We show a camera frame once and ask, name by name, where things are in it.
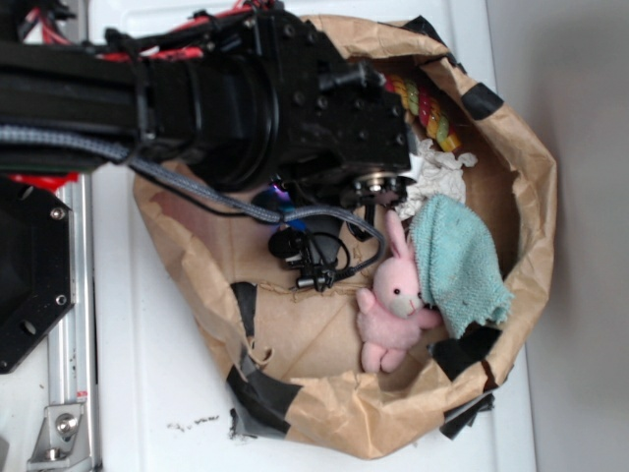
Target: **brown paper bag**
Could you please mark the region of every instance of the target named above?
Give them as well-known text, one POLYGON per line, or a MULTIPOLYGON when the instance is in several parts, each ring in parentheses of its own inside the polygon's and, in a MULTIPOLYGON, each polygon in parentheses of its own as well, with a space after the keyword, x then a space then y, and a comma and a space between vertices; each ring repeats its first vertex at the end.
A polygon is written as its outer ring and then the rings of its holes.
MULTIPOLYGON (((509 106, 429 37, 436 36, 422 20, 408 25, 421 33, 344 17, 309 20, 344 57, 370 58, 383 73, 424 81, 439 94, 465 151, 479 158, 465 174, 467 205, 489 228, 515 294, 508 321, 460 341, 434 329, 395 373, 364 374, 355 293, 369 286, 372 267, 324 293, 293 292, 295 274, 266 249, 274 227, 208 214, 142 179, 135 195, 247 433, 374 458, 467 418, 463 413, 478 410, 506 380, 548 297, 555 162, 509 106)), ((375 223, 382 229, 381 213, 375 223)), ((373 254, 375 243, 358 243, 345 231, 353 258, 373 254)))

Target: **black tape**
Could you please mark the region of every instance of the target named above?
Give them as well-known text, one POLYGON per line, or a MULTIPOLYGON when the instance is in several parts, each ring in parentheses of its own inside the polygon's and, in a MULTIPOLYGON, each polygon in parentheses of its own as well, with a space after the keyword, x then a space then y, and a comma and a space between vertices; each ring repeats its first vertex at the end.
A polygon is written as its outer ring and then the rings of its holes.
POLYGON ((429 353, 449 379, 454 381, 468 367, 482 361, 501 331, 481 326, 461 339, 445 339, 429 346, 429 353))
POLYGON ((232 283, 231 287, 238 301, 240 317, 245 326, 245 334, 247 336, 254 336, 256 334, 257 287, 249 282, 232 283))
MULTIPOLYGON (((446 339, 430 345, 429 353, 445 375, 454 381, 468 367, 485 359, 500 334, 499 329, 481 326, 461 339, 446 339)), ((487 385, 495 387, 490 372, 487 374, 487 385)), ((447 411, 445 423, 439 430, 452 440, 456 438, 465 426, 472 426, 479 412, 493 408, 494 397, 490 392, 491 389, 478 398, 447 411)))
POLYGON ((463 94, 461 100, 475 120, 484 120, 504 104, 504 100, 485 84, 476 84, 463 94))
POLYGON ((243 380, 236 367, 227 376, 227 384, 235 397, 235 409, 242 422, 243 434, 284 438, 290 424, 286 412, 301 389, 299 385, 273 379, 258 369, 251 358, 243 358, 243 380))
POLYGON ((476 415, 482 411, 492 410, 494 400, 493 394, 486 392, 465 405, 446 412, 446 422, 439 430, 444 436, 454 440, 463 428, 474 424, 476 415))
MULTIPOLYGON (((440 42, 445 47, 447 47, 445 42, 443 42, 443 39, 441 39, 441 36, 439 36, 439 34, 436 32, 436 29, 434 29, 434 26, 422 16, 418 16, 414 20, 411 20, 409 23, 404 25, 402 29, 416 32, 417 34, 423 34, 424 36, 428 36, 430 39, 434 39, 435 41, 440 42)), ((452 64, 454 67, 460 68, 463 72, 465 72, 465 68, 460 62, 456 60, 454 54, 448 52, 445 57, 448 59, 450 64, 452 64)))

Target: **plush toy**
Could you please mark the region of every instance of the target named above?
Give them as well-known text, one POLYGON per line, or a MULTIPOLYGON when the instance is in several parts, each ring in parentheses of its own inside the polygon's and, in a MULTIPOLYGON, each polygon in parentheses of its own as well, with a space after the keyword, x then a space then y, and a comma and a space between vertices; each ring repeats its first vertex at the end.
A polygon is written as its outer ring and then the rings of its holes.
POLYGON ((414 251, 395 211, 386 213, 385 225, 393 257, 376 270, 372 290, 361 288, 356 293, 358 328, 364 341, 361 358, 368 373, 397 369, 406 352, 419 342, 422 329, 443 322, 438 311, 425 308, 414 251))

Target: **teal towel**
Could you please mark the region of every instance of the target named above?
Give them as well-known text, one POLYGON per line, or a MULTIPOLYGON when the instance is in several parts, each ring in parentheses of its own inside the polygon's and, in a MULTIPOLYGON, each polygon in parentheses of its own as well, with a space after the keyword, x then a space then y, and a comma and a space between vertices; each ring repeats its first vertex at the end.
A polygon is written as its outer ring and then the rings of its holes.
POLYGON ((506 320, 513 295, 504 286, 493 239, 478 215, 436 195, 413 217, 410 236, 422 298, 440 310, 452 337, 460 338, 473 322, 506 320))

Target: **red part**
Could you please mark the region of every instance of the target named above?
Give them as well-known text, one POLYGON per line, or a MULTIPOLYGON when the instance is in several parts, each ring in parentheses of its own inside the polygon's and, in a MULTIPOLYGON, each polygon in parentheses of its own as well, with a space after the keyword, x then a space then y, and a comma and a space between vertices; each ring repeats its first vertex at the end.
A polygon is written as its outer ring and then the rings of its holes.
POLYGON ((79 180, 78 172, 70 172, 66 175, 24 175, 24 174, 11 174, 8 176, 14 182, 20 184, 33 185, 38 189, 47 190, 49 192, 56 192, 60 187, 63 187, 68 182, 77 182, 79 180))
POLYGON ((386 78, 386 82, 384 83, 384 89, 386 91, 390 91, 391 93, 395 93, 395 86, 391 82, 391 78, 388 76, 384 76, 386 78))

